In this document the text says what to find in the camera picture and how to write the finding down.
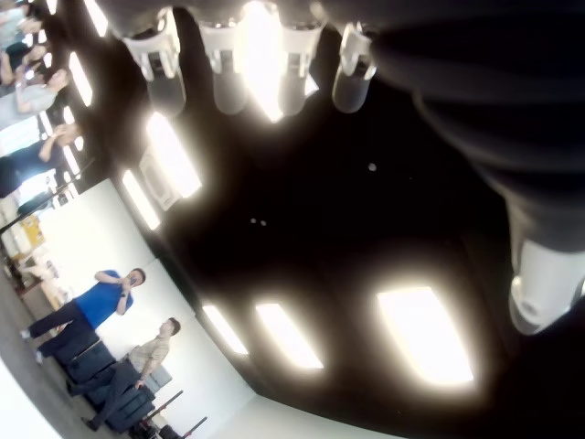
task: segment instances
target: black pants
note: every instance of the black pants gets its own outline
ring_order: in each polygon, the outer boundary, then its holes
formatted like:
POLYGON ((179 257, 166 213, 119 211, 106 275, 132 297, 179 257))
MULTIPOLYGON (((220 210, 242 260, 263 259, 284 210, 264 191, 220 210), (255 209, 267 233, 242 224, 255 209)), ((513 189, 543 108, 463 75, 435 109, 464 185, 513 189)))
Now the black pants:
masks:
POLYGON ((10 156, 0 157, 0 198, 5 198, 17 190, 22 179, 10 156))
POLYGON ((52 357, 57 349, 67 345, 73 338, 84 332, 93 332, 93 328, 74 301, 64 304, 59 310, 33 323, 28 330, 32 338, 47 333, 54 327, 68 324, 56 337, 43 343, 38 350, 43 357, 52 357))
POLYGON ((93 423, 96 426, 100 426, 118 408, 118 401, 122 395, 136 384, 139 379, 140 373, 138 373, 129 361, 120 361, 100 372, 91 380, 79 386, 73 386, 71 388, 71 395, 85 395, 100 387, 108 386, 108 393, 106 394, 106 401, 103 404, 103 408, 93 418, 93 423))

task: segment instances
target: fluorescent light panel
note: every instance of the fluorescent light panel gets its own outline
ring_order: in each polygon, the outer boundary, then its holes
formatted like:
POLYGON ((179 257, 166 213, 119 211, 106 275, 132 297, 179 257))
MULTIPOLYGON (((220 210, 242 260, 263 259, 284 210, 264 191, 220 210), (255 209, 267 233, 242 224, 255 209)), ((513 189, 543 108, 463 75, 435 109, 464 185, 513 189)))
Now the fluorescent light panel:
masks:
POLYGON ((156 159, 175 190, 183 198, 192 195, 202 186, 201 181, 170 123, 163 115, 155 112, 146 125, 146 132, 156 159))
POLYGON ((138 185, 136 178, 132 171, 128 170, 124 173, 122 177, 122 182, 126 186, 126 190, 130 194, 136 208, 143 216, 146 225, 150 228, 150 230, 156 229, 161 221, 156 216, 156 212, 153 209, 153 206, 150 204, 146 195, 144 194, 143 190, 138 185))
POLYGON ((49 13, 53 16, 57 12, 57 0, 47 0, 49 13))
POLYGON ((95 26, 95 30, 100 37, 106 35, 108 30, 108 19, 101 11, 100 7, 95 3, 95 0, 85 0, 85 7, 88 9, 91 21, 95 26))
POLYGON ((88 79, 83 72, 80 59, 77 57, 75 52, 71 52, 71 55, 69 56, 69 69, 73 74, 73 80, 75 81, 75 85, 77 85, 77 88, 80 91, 83 103, 85 103, 86 107, 89 107, 91 105, 93 91, 91 90, 90 83, 88 82, 88 79))
POLYGON ((75 123, 75 118, 73 117, 73 113, 69 106, 66 106, 63 109, 63 120, 65 123, 75 123))
POLYGON ((294 364, 305 369, 322 369, 323 363, 299 329, 278 304, 257 305, 256 311, 274 341, 294 364))
POLYGON ((244 347, 234 330, 231 328, 226 319, 223 318, 223 315, 219 312, 219 310, 213 305, 204 306, 203 310, 205 311, 205 314, 207 314, 207 317, 209 317, 209 320, 211 320, 211 323, 213 323, 213 325, 219 331, 219 334, 221 334, 221 336, 226 340, 226 343, 228 343, 229 347, 238 354, 248 355, 248 350, 244 347))
POLYGON ((75 144, 75 147, 77 148, 78 151, 81 151, 83 149, 83 137, 78 137, 73 141, 73 143, 75 144))
POLYGON ((455 326, 430 287, 378 294, 388 330, 416 371, 436 384, 473 380, 455 326))

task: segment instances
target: blue shirt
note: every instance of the blue shirt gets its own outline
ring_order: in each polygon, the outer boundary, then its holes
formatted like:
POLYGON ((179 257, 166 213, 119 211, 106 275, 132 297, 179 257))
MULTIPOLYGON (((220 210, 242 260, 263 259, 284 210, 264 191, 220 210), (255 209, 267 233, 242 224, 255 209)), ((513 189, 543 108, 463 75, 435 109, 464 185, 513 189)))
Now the blue shirt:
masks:
MULTIPOLYGON (((111 277, 121 279, 121 276, 114 270, 107 270, 104 273, 111 277)), ((83 315, 85 315, 85 318, 87 318, 91 327, 96 329, 99 325, 105 322, 109 316, 116 312, 121 295, 121 285, 97 282, 86 293, 73 300, 75 300, 75 303, 83 315)), ((128 294, 126 310, 130 309, 132 304, 132 296, 128 294)))

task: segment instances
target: person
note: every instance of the person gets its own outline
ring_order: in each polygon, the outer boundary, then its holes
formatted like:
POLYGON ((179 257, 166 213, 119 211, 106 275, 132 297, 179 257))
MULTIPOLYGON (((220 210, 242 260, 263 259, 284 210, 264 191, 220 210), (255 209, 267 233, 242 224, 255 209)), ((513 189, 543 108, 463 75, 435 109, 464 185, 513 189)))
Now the person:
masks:
POLYGON ((48 43, 36 44, 32 48, 23 42, 11 44, 0 53, 0 81, 12 84, 16 80, 16 69, 24 66, 25 70, 36 70, 40 61, 48 53, 48 43))
POLYGON ((86 293, 67 302, 59 310, 41 318, 20 333, 24 340, 28 340, 67 324, 56 337, 37 349, 36 360, 39 364, 43 358, 52 357, 59 348, 79 334, 97 329, 113 313, 123 316, 133 305, 132 289, 144 283, 146 274, 140 268, 135 268, 122 278, 114 270, 107 270, 97 272, 95 278, 98 282, 86 293))
POLYGON ((47 85, 24 83, 24 69, 16 70, 16 87, 13 93, 0 98, 0 131, 37 116, 47 110, 63 88, 69 84, 69 73, 59 69, 48 80, 47 85))
POLYGON ((58 125, 47 140, 0 157, 0 198, 12 194, 29 178, 59 167, 65 161, 63 147, 80 135, 76 123, 58 125))
POLYGON ((26 35, 36 34, 43 28, 43 23, 35 18, 27 18, 30 5, 20 5, 0 13, 0 48, 6 49, 11 44, 25 39, 26 35))
POLYGON ((106 419, 116 410, 123 394, 132 386, 140 389, 144 381, 163 362, 170 350, 170 338, 181 330, 174 318, 169 318, 160 327, 158 336, 148 343, 137 346, 122 361, 99 373, 92 380, 73 386, 67 383, 67 391, 72 397, 85 395, 100 387, 108 387, 102 409, 91 419, 82 419, 94 432, 98 431, 106 419))

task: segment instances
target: white object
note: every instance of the white object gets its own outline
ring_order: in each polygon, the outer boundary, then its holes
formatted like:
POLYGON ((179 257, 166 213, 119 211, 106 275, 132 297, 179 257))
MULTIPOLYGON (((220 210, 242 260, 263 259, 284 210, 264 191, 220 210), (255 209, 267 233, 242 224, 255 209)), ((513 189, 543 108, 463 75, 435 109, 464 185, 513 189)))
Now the white object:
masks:
POLYGON ((185 149, 166 118, 155 112, 146 125, 154 158, 181 197, 190 197, 201 185, 185 149))
POLYGON ((257 305, 256 311, 278 347, 292 363, 304 369, 323 368, 323 363, 280 305, 257 305))
POLYGON ((63 120, 65 123, 75 123, 75 118, 68 105, 63 108, 63 120))
POLYGON ((226 340, 229 347, 232 348, 234 352, 242 355, 248 355, 248 350, 244 347, 243 343, 239 340, 234 330, 215 306, 204 306, 203 311, 205 311, 205 314, 207 314, 207 317, 209 317, 211 323, 213 323, 213 325, 219 331, 219 334, 221 334, 221 336, 226 340))
POLYGON ((436 384, 473 380, 455 326, 430 287, 378 294, 390 335, 423 379, 436 384))
POLYGON ((85 0, 85 7, 88 9, 91 21, 95 26, 95 30, 100 37, 106 35, 108 30, 108 19, 101 11, 100 7, 95 3, 95 0, 85 0))
POLYGON ((516 328, 524 334, 536 334, 569 311, 582 296, 584 267, 585 252, 555 252, 524 241, 510 297, 521 317, 533 327, 523 327, 513 318, 516 328))
POLYGON ((122 182, 126 186, 126 189, 128 190, 130 197, 132 197, 138 211, 143 216, 146 225, 150 230, 156 229, 161 221, 158 219, 156 212, 154 212, 154 209, 148 201, 148 198, 146 198, 146 195, 143 193, 143 190, 138 185, 132 171, 128 170, 124 173, 122 182))

